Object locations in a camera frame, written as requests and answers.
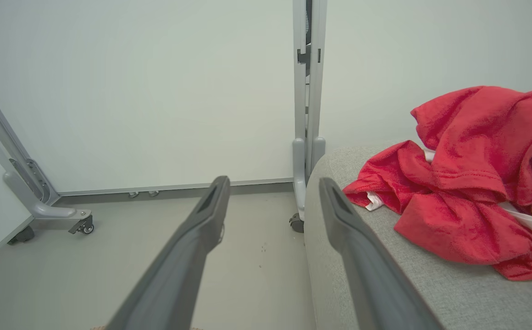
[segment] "red fabric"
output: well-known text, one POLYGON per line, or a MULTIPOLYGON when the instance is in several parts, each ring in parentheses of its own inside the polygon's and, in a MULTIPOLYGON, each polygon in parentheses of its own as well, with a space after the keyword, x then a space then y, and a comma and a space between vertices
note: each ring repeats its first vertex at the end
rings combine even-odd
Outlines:
POLYGON ((532 231, 497 205, 532 210, 532 92, 474 87, 417 108, 414 142, 369 159, 344 188, 369 204, 376 192, 402 215, 394 229, 444 259, 493 265, 509 280, 532 280, 532 231))

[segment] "gray fabric upholstery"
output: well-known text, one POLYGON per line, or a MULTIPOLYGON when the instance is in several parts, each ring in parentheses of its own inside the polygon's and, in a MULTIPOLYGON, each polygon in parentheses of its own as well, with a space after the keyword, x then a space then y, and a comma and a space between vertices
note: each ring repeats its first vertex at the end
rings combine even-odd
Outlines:
MULTIPOLYGON (((369 157, 390 144, 344 148, 324 156, 306 192, 305 246, 319 330, 358 329, 344 265, 327 240, 318 182, 331 177, 343 188, 354 181, 369 157)), ((511 282, 490 266, 445 261, 394 231, 398 215, 386 207, 356 211, 375 231, 448 330, 532 329, 532 281, 511 282)))

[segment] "black latch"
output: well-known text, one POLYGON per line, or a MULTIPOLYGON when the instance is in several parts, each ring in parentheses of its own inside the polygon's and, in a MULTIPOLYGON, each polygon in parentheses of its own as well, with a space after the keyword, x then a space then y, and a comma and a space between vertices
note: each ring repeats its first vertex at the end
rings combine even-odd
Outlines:
POLYGON ((301 54, 301 50, 297 50, 297 59, 299 63, 305 64, 306 63, 306 57, 308 56, 307 53, 301 54))

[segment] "red cloth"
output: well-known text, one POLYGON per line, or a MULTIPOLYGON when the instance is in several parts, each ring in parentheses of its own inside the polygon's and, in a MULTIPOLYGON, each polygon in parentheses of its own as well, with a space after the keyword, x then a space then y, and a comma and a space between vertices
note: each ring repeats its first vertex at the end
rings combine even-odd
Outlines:
POLYGON ((353 203, 376 192, 402 215, 394 229, 440 257, 493 265, 509 280, 532 280, 532 231, 497 205, 532 211, 532 92, 474 87, 417 108, 414 142, 369 159, 344 188, 353 203))

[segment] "floor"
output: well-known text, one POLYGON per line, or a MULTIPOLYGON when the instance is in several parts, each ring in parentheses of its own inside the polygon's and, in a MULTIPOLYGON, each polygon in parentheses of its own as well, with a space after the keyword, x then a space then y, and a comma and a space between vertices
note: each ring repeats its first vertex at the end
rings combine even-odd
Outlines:
MULTIPOLYGON (((205 264, 192 327, 313 330, 302 234, 292 187, 233 187, 222 243, 205 264)), ((92 234, 40 230, 0 249, 0 330, 88 330, 105 325, 203 190, 67 197, 91 209, 92 234)))

